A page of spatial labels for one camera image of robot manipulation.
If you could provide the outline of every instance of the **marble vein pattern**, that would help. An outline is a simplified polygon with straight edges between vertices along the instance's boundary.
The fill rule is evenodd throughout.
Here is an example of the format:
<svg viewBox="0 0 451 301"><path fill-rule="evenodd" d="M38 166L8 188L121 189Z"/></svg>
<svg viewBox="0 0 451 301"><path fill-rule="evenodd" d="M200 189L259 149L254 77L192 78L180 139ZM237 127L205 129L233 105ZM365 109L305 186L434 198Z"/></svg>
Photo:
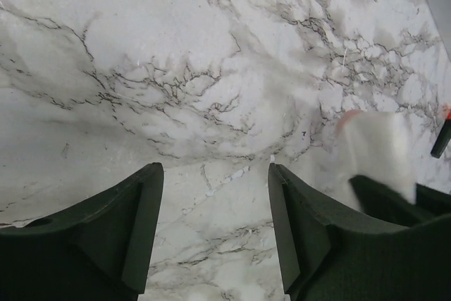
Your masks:
<svg viewBox="0 0 451 301"><path fill-rule="evenodd" d="M428 153L450 93L426 0L0 0L0 226L160 161L140 300L287 300L270 157L321 189L343 112L396 111L449 192Z"/></svg>

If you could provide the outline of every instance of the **black marker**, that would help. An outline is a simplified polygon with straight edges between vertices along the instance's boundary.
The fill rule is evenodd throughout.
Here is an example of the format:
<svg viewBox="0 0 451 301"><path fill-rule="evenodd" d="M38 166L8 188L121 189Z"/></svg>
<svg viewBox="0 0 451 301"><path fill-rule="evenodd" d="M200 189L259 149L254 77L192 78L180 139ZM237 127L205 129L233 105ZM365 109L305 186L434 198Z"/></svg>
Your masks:
<svg viewBox="0 0 451 301"><path fill-rule="evenodd" d="M434 158L440 158L445 151L448 143L451 139L451 111L448 114L448 117L445 120L445 124L443 125L440 133L438 133L437 140L435 141L434 147L432 147L431 155Z"/></svg>

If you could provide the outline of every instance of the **marble table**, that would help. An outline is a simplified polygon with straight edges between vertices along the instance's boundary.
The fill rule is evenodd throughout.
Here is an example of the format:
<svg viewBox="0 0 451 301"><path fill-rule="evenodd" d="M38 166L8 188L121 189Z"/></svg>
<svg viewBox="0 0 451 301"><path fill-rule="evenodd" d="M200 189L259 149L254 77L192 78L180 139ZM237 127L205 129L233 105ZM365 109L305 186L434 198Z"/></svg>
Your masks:
<svg viewBox="0 0 451 301"><path fill-rule="evenodd" d="M140 300L285 300L272 156L320 189L349 109L412 127L418 181L451 67L425 0L0 0L0 224L165 166Z"/></svg>

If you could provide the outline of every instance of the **white marble countertop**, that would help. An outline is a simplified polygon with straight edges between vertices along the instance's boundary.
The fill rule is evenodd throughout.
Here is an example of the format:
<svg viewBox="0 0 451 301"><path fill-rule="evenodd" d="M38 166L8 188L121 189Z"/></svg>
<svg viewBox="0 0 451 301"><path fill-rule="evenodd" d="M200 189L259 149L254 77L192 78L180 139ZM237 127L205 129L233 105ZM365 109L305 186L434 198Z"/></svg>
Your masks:
<svg viewBox="0 0 451 301"><path fill-rule="evenodd" d="M284 300L269 158L321 185L346 110L405 115L418 181L450 191L425 0L0 0L0 27L0 223L162 162L140 300Z"/></svg>

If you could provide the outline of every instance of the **white cloth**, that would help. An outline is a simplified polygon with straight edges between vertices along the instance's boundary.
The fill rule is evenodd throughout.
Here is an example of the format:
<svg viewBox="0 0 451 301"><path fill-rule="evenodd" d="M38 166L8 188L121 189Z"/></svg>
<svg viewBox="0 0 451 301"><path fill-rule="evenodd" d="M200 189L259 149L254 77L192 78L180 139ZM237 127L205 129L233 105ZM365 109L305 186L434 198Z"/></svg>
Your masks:
<svg viewBox="0 0 451 301"><path fill-rule="evenodd" d="M410 147L409 128L400 114L361 112L353 116L338 135L333 183L337 189L331 196L361 210L348 182L360 174L387 185L414 204L416 177L409 155Z"/></svg>

